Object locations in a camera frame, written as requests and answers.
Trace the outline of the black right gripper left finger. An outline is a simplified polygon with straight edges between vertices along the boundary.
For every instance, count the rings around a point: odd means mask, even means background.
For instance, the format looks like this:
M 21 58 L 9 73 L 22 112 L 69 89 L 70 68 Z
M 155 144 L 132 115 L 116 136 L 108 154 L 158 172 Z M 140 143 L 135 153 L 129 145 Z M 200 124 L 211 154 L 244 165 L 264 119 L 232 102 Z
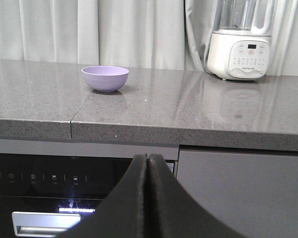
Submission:
M 83 238 L 142 238 L 147 156 L 136 155 L 94 217 L 82 226 Z

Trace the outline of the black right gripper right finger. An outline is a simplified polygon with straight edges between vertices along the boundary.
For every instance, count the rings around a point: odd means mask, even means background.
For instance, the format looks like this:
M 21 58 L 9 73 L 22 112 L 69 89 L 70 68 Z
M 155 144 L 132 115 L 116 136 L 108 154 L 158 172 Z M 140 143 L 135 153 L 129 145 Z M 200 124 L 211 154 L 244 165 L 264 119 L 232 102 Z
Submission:
M 162 155 L 151 154 L 145 183 L 145 237 L 241 238 L 181 186 Z

